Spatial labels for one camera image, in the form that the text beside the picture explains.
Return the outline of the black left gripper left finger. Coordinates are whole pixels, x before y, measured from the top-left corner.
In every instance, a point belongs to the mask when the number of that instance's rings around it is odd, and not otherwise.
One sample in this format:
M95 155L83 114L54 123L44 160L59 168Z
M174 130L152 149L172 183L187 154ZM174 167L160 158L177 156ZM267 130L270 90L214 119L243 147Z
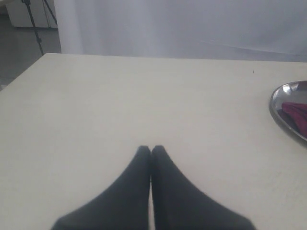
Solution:
M99 196L59 218L55 230L147 230L151 152L140 146L130 164Z

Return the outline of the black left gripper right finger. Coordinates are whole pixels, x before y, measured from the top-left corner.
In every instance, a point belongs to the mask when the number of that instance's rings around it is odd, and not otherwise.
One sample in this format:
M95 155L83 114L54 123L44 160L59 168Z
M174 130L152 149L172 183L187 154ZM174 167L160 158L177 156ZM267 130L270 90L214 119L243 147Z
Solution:
M163 146L155 146L151 156L157 230L255 229L249 219L220 205L194 186Z

